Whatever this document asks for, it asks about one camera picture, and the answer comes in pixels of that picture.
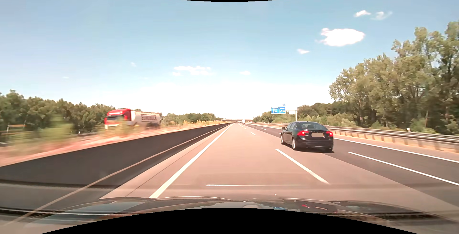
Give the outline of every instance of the asphalt road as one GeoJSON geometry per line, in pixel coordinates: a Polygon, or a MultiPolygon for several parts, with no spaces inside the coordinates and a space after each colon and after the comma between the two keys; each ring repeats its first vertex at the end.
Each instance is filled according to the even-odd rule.
{"type": "Polygon", "coordinates": [[[281,145],[279,133],[264,125],[235,123],[143,167],[143,173],[118,188],[85,190],[72,201],[287,197],[382,202],[440,215],[459,212],[458,154],[338,136],[333,153],[293,151],[281,145]]]}
{"type": "MultiPolygon", "coordinates": [[[[247,127],[253,128],[257,131],[264,131],[276,137],[280,136],[279,129],[273,129],[260,125],[247,125],[247,127]]],[[[387,146],[389,148],[392,146],[391,144],[382,142],[380,142],[379,145],[387,146]]],[[[324,153],[324,155],[347,162],[361,169],[376,173],[407,187],[411,187],[425,194],[439,198],[445,202],[459,206],[459,158],[454,158],[456,160],[452,161],[444,161],[432,157],[415,155],[392,149],[372,147],[366,144],[354,143],[340,139],[335,139],[334,146],[334,152],[332,154],[324,153]],[[375,161],[359,155],[363,155],[379,161],[375,161]],[[400,167],[405,167],[407,169],[428,174],[433,177],[449,180],[456,183],[457,185],[422,175],[420,173],[395,167],[380,161],[391,163],[400,167]]],[[[426,154],[425,150],[417,150],[421,150],[420,152],[422,154],[426,154]]],[[[436,151],[436,155],[445,158],[445,155],[447,154],[442,151],[436,151]]]]}

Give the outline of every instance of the white cloud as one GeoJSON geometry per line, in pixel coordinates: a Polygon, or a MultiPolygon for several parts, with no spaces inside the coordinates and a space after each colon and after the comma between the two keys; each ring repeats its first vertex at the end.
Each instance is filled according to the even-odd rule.
{"type": "Polygon", "coordinates": [[[376,17],[372,18],[374,20],[383,20],[387,17],[389,17],[390,15],[392,15],[392,11],[388,12],[388,13],[384,13],[383,11],[380,11],[380,12],[377,12],[376,13],[376,17]]]}
{"type": "Polygon", "coordinates": [[[306,51],[306,50],[303,50],[303,49],[298,49],[298,52],[300,52],[301,55],[309,53],[309,51],[306,51]]]}
{"type": "Polygon", "coordinates": [[[367,12],[366,10],[359,11],[358,13],[354,14],[354,17],[360,17],[363,15],[371,15],[371,13],[367,12]]]}
{"type": "Polygon", "coordinates": [[[355,44],[364,39],[365,34],[350,28],[336,28],[329,30],[328,28],[322,29],[322,36],[326,36],[325,39],[320,40],[320,43],[324,43],[329,46],[344,46],[355,44]]]}
{"type": "Polygon", "coordinates": [[[177,66],[174,67],[178,71],[189,71],[191,75],[210,75],[210,67],[201,67],[201,66],[177,66]]]}

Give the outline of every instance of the car roof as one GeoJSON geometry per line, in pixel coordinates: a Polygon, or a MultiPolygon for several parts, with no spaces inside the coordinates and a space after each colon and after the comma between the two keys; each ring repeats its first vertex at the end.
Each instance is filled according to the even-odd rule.
{"type": "Polygon", "coordinates": [[[312,123],[312,124],[319,124],[317,122],[311,122],[311,121],[295,121],[294,123],[312,123]]]}

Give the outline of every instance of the distant vehicle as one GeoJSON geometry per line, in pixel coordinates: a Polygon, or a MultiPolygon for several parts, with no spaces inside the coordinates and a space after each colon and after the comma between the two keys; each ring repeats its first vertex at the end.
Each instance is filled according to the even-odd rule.
{"type": "Polygon", "coordinates": [[[105,129],[119,125],[120,120],[125,120],[132,126],[150,127],[159,126],[161,116],[160,113],[134,111],[130,108],[114,109],[105,117],[105,129]]]}
{"type": "Polygon", "coordinates": [[[331,152],[333,150],[333,132],[316,122],[291,122],[288,126],[282,127],[280,143],[291,144],[293,150],[320,148],[325,152],[331,152]]]}

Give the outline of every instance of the car's rear window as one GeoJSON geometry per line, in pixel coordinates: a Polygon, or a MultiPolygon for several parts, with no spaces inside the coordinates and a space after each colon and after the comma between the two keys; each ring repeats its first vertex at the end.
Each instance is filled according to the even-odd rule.
{"type": "Polygon", "coordinates": [[[325,126],[321,124],[317,124],[317,123],[300,123],[300,126],[303,130],[308,130],[308,129],[327,130],[325,126]]]}

